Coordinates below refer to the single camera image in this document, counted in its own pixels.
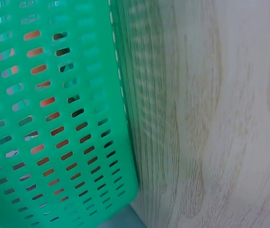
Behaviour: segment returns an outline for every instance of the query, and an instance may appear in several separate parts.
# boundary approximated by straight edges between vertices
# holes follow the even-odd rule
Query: gray floor
[[[131,206],[127,206],[115,214],[109,221],[98,228],[146,228]]]

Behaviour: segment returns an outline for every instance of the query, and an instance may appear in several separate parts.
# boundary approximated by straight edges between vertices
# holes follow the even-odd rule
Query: wooden surface
[[[270,228],[270,0],[121,0],[118,11],[139,217]]]

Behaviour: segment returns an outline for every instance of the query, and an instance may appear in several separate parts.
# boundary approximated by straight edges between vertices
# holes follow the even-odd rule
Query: oval slot hole
[[[70,98],[67,99],[67,103],[71,104],[73,103],[74,101],[77,101],[80,99],[80,96],[79,95],[76,95],[76,96],[72,96]]]
[[[67,53],[70,53],[70,48],[67,47],[67,48],[63,48],[63,49],[60,49],[58,51],[56,51],[56,56],[63,56]]]
[[[81,138],[81,139],[79,140],[79,142],[80,142],[80,143],[84,143],[84,142],[86,142],[87,140],[89,140],[90,138],[92,138],[92,135],[91,135],[91,134],[88,134],[88,135],[84,136],[83,138]]]
[[[71,151],[71,152],[68,152],[67,154],[65,154],[65,155],[62,155],[61,156],[61,160],[65,160],[65,159],[67,159],[67,158],[69,158],[69,157],[71,157],[71,156],[73,156],[73,152]]]
[[[32,58],[32,57],[37,56],[37,55],[40,55],[42,53],[43,53],[43,48],[39,47],[37,49],[33,49],[33,50],[28,51],[27,54],[26,54],[26,56],[28,58]]]
[[[44,149],[44,145],[40,144],[38,146],[35,146],[34,148],[31,148],[30,152],[31,152],[31,154],[36,154],[43,149]]]
[[[59,128],[57,128],[57,129],[51,131],[50,134],[51,134],[52,136],[55,136],[56,134],[59,134],[60,132],[63,132],[63,131],[64,131],[64,127],[62,126],[62,127],[59,127]]]
[[[41,35],[40,30],[35,30],[24,35],[24,40],[28,41]]]
[[[87,126],[87,122],[84,122],[76,127],[76,131],[80,131]]]
[[[52,121],[54,119],[57,119],[58,117],[60,117],[60,113],[59,112],[56,112],[56,113],[53,113],[53,114],[47,116],[45,118],[45,120],[46,120],[46,122],[49,122],[49,121]]]
[[[43,108],[43,107],[46,107],[52,103],[54,103],[56,100],[54,97],[51,97],[51,98],[48,98],[48,99],[45,99],[43,101],[40,102],[40,106]]]
[[[81,109],[79,109],[79,110],[73,112],[73,113],[72,113],[72,117],[75,118],[75,117],[79,116],[79,115],[82,114],[82,113],[84,113],[84,109],[83,109],[83,108],[81,108]]]
[[[22,127],[22,126],[24,126],[24,125],[26,125],[26,124],[32,122],[32,120],[33,120],[33,119],[32,119],[32,116],[30,115],[30,116],[25,117],[24,119],[20,120],[20,121],[18,122],[18,124],[19,124],[20,127]]]
[[[31,73],[33,75],[36,75],[38,73],[41,73],[41,72],[45,71],[46,69],[47,69],[46,64],[43,64],[43,65],[40,65],[40,66],[37,66],[37,67],[32,68],[31,69]]]
[[[56,148],[57,149],[60,149],[61,147],[65,146],[68,144],[68,139],[66,140],[63,140],[62,142],[59,142],[57,145],[56,145]]]

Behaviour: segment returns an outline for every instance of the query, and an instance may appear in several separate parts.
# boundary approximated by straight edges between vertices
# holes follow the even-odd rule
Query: wood grain
[[[123,0],[114,11],[140,218],[269,228],[270,0]]]

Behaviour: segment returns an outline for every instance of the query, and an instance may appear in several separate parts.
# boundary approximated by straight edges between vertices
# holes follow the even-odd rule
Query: green plastic basket
[[[0,227],[95,227],[137,193],[108,0],[0,1]]]

